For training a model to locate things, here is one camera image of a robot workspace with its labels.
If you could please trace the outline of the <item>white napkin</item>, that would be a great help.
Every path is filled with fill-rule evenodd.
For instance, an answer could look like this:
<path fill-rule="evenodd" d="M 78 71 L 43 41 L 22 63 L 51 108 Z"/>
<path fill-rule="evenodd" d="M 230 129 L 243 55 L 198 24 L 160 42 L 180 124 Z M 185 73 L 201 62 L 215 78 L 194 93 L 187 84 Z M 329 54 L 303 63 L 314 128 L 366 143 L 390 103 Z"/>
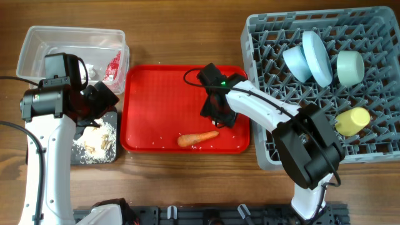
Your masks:
<path fill-rule="evenodd" d="M 85 64 L 85 67 L 86 67 L 86 70 L 87 70 L 88 79 L 91 80 L 96 75 L 96 72 L 94 70 L 94 66 L 92 64 Z"/>

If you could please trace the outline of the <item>yellow plastic cup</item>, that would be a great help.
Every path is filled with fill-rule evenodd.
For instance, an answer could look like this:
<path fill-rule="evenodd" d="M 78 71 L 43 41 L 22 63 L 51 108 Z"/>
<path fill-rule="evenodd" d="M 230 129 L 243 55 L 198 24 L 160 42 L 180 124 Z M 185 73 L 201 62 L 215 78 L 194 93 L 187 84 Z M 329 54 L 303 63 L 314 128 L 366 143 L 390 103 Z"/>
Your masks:
<path fill-rule="evenodd" d="M 336 117 L 335 128 L 343 136 L 353 136 L 365 128 L 370 120 L 371 117 L 366 109 L 355 107 Z"/>

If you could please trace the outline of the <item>light blue bowl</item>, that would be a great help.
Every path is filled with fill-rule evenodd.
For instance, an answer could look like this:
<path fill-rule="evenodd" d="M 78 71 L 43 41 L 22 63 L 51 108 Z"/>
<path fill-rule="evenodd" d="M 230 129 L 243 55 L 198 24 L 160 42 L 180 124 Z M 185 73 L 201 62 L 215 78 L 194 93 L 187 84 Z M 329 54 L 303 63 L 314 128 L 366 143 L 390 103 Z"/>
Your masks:
<path fill-rule="evenodd" d="M 282 53 L 284 62 L 291 74 L 301 83 L 305 83 L 312 73 L 306 61 L 304 50 L 301 46 L 292 47 Z"/>

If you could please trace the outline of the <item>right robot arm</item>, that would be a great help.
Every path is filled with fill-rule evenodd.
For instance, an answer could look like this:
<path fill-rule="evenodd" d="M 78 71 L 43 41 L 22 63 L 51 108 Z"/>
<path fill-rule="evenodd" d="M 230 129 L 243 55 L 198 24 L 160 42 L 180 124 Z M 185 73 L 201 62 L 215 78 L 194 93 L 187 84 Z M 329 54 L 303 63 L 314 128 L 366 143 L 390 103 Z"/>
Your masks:
<path fill-rule="evenodd" d="M 310 103 L 288 104 L 256 88 L 244 76 L 225 76 L 210 63 L 197 70 L 199 86 L 207 98 L 201 116 L 211 118 L 217 128 L 231 128 L 242 114 L 272 134 L 287 175 L 295 184 L 291 206 L 306 222 L 325 207 L 328 186 L 340 186 L 339 163 L 344 149 L 325 112 Z"/>

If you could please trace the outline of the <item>mint green bowl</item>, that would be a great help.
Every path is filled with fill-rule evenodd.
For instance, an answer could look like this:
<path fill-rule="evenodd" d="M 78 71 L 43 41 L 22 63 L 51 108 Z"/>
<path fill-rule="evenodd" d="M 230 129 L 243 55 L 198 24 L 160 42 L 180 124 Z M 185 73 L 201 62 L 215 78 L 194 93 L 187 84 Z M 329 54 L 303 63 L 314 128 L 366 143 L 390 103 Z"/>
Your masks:
<path fill-rule="evenodd" d="M 343 86 L 353 86 L 364 79 L 364 61 L 357 51 L 340 51 L 336 67 L 339 82 Z"/>

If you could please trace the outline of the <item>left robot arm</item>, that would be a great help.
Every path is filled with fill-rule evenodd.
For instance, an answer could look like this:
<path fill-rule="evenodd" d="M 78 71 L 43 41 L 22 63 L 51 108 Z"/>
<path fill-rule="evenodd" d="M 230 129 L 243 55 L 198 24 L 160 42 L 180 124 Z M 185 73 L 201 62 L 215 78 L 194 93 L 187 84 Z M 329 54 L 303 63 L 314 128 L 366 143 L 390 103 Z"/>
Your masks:
<path fill-rule="evenodd" d="M 111 111 L 118 97 L 101 81 L 81 80 L 83 60 L 45 56 L 45 75 L 20 102 L 27 135 L 27 180 L 20 224 L 75 224 L 70 197 L 73 140 Z"/>

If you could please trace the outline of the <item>orange carrot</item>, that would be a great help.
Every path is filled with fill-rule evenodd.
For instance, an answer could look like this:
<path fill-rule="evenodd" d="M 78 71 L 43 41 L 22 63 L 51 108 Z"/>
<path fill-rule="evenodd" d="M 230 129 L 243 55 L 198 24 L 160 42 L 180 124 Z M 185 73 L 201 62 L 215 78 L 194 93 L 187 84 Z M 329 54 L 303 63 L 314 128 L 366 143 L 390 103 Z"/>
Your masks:
<path fill-rule="evenodd" d="M 205 133 L 199 133 L 199 134 L 185 134 L 177 139 L 177 144 L 179 147 L 188 147 L 195 145 L 197 143 L 207 141 L 208 139 L 215 138 L 219 135 L 218 131 L 209 131 Z"/>

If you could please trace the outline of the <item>light blue plate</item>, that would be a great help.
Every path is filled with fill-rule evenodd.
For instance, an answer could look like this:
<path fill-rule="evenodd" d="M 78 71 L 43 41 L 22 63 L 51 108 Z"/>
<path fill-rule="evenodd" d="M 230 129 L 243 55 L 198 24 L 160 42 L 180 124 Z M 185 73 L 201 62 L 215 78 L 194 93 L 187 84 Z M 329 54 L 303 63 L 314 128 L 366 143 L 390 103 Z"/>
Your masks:
<path fill-rule="evenodd" d="M 333 70 L 321 38 L 314 31 L 304 31 L 302 45 L 307 64 L 317 84 L 322 88 L 330 85 Z"/>

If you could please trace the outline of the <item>red sauce packet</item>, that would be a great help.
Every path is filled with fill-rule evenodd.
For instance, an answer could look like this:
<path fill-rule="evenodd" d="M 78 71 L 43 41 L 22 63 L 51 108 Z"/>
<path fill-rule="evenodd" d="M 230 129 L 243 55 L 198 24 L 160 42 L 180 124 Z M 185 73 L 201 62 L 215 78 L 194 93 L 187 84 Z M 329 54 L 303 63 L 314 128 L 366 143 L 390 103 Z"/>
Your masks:
<path fill-rule="evenodd" d="M 105 75 L 102 79 L 103 83 L 114 93 L 122 93 L 123 88 L 123 75 L 120 68 L 121 64 L 121 51 L 119 51 L 114 58 L 111 59 L 107 65 Z"/>

